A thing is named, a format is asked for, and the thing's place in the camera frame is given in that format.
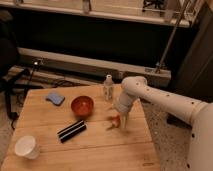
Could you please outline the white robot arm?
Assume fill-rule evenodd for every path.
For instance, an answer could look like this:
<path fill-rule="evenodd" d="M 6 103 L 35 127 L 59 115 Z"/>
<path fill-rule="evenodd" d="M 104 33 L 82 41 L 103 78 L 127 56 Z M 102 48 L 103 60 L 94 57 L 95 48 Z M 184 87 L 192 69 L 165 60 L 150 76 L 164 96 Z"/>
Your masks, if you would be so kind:
<path fill-rule="evenodd" d="M 150 87 L 143 76 L 126 77 L 113 108 L 120 114 L 121 127 L 126 128 L 133 103 L 142 98 L 162 107 L 192 126 L 187 157 L 188 171 L 213 171 L 213 102 L 186 97 Z"/>

